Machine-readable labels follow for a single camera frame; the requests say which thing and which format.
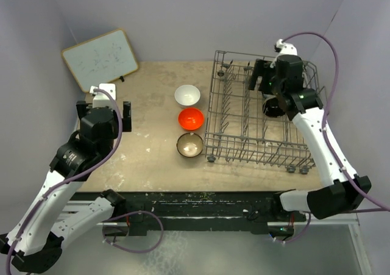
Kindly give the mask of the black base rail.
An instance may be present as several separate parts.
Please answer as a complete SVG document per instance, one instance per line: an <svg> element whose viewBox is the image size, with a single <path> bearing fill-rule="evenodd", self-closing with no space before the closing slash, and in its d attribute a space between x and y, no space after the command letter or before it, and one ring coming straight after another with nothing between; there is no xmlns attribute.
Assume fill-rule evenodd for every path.
<svg viewBox="0 0 390 275"><path fill-rule="evenodd" d="M126 204L106 223L115 231L145 236L149 231L223 231L291 235L307 219L276 206L273 191L122 192Z"/></svg>

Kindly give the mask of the orange bowl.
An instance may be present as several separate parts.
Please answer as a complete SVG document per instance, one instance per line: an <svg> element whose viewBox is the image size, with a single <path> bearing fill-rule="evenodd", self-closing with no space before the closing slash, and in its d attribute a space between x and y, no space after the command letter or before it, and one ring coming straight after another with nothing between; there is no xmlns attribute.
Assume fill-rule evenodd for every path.
<svg viewBox="0 0 390 275"><path fill-rule="evenodd" d="M204 123L204 114L197 108L186 108L179 113L178 122L185 130L198 130Z"/></svg>

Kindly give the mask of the black glossy bowl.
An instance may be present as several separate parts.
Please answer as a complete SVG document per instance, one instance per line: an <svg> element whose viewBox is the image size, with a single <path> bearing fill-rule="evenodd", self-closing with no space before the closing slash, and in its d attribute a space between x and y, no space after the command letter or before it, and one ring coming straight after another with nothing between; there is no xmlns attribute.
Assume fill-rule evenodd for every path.
<svg viewBox="0 0 390 275"><path fill-rule="evenodd" d="M279 107L276 98L268 98L263 103L263 114L270 118L278 118L285 115L285 112Z"/></svg>

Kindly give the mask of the yellow framed whiteboard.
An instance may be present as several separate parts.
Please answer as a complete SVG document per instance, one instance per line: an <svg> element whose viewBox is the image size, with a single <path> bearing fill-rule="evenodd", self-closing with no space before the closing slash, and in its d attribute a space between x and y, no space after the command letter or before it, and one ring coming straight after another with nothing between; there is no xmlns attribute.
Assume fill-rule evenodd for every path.
<svg viewBox="0 0 390 275"><path fill-rule="evenodd" d="M129 39L122 29L64 49L62 58L84 93L92 86L113 82L138 69Z"/></svg>

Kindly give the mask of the white bowl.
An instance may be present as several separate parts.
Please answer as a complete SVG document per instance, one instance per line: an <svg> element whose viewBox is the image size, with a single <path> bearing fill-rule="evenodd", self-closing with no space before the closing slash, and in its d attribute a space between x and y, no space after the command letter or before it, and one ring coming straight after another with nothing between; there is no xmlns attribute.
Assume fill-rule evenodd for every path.
<svg viewBox="0 0 390 275"><path fill-rule="evenodd" d="M194 85L181 85L174 92L174 99L182 107L195 106L200 101L200 90Z"/></svg>

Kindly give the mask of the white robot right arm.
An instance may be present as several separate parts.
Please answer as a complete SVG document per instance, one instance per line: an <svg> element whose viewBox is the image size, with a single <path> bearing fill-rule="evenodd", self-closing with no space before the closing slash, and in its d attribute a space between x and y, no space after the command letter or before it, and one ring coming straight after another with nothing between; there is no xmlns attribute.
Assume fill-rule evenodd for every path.
<svg viewBox="0 0 390 275"><path fill-rule="evenodd" d="M310 212L317 219L356 210L371 189L367 176L359 176L345 158L329 125L316 90L307 88L304 63L297 55L280 55L274 62L256 60L249 88L272 95L278 107L296 126L318 168L322 188L311 191L289 190L279 193L271 214L284 221L293 211Z"/></svg>

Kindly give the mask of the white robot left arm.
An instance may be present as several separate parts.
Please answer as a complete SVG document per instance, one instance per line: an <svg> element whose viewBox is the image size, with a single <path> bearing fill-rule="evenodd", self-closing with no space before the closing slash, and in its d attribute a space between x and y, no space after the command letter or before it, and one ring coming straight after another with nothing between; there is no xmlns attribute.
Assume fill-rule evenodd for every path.
<svg viewBox="0 0 390 275"><path fill-rule="evenodd" d="M77 104L80 127L59 147L43 186L21 221L1 235L1 253L7 256L6 273L42 274L58 261L67 245L95 224L125 215L125 199L105 190L85 209L59 221L59 215L90 174L117 150L122 133L132 129L131 103L117 107Z"/></svg>

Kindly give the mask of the brown glazed bowl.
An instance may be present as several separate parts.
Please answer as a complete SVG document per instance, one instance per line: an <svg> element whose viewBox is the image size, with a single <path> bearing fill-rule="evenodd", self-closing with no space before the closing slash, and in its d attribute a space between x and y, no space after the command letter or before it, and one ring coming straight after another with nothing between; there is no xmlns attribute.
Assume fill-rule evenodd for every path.
<svg viewBox="0 0 390 275"><path fill-rule="evenodd" d="M200 135L194 132L187 132L178 138L176 148L182 157L194 158L202 153L204 142Z"/></svg>

